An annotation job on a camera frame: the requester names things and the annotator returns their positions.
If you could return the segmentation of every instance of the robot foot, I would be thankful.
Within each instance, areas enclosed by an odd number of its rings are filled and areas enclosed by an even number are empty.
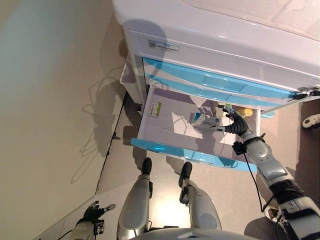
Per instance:
[[[191,162],[186,162],[181,170],[180,178],[179,178],[179,187],[182,188],[183,186],[183,180],[189,179],[192,171],[192,164]]]
[[[146,157],[143,161],[141,173],[150,175],[152,168],[152,161],[150,157]]]

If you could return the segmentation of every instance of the robot leg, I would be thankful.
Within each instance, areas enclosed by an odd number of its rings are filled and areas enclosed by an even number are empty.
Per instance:
[[[211,198],[189,179],[191,171],[192,164],[186,162],[179,179],[182,188],[180,202],[189,206],[191,227],[221,230],[220,219]]]
[[[148,231],[149,199],[152,197],[151,167],[151,159],[147,157],[142,165],[142,174],[123,204],[116,233],[118,240],[131,239]]]

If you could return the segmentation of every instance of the floor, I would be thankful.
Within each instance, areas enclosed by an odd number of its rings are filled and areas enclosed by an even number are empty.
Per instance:
[[[120,211],[127,194],[140,174],[142,160],[152,159],[150,180],[153,196],[149,220],[153,227],[190,227],[188,208],[179,202],[178,179],[183,160],[145,151],[130,145],[138,134],[141,116],[127,94],[117,123],[116,134],[109,149],[97,194],[82,206],[57,222],[34,240],[56,240],[83,216],[96,200],[106,207],[116,204],[113,211],[101,217],[104,234],[97,240],[115,240]],[[320,112],[320,99],[295,104],[278,110],[272,118],[262,118],[260,132],[271,146],[273,155],[295,176],[298,184],[311,196],[320,198],[320,131],[300,127],[303,119]],[[275,225],[262,213],[253,180],[247,171],[192,163],[191,179],[212,198],[219,214],[222,229],[261,240],[274,240]],[[263,203],[271,196],[259,176],[256,176]]]

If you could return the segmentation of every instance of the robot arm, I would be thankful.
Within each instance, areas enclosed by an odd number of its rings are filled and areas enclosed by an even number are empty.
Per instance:
[[[99,201],[92,203],[84,212],[81,218],[72,229],[69,240],[93,240],[98,234],[104,232],[105,221],[99,218],[105,212],[115,209],[116,205],[111,204],[104,208],[99,208]]]
[[[219,106],[227,117],[233,118],[230,126],[213,126],[212,131],[237,134],[241,142],[233,149],[239,154],[247,153],[256,165],[266,186],[278,203],[278,219],[292,240],[320,239],[320,210],[295,182],[288,170],[274,158],[272,150],[263,137],[256,136],[246,121],[231,107]]]

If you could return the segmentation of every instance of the qr code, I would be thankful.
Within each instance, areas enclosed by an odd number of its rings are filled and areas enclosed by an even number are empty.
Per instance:
[[[154,49],[156,47],[156,43],[154,41],[149,41],[149,47]]]

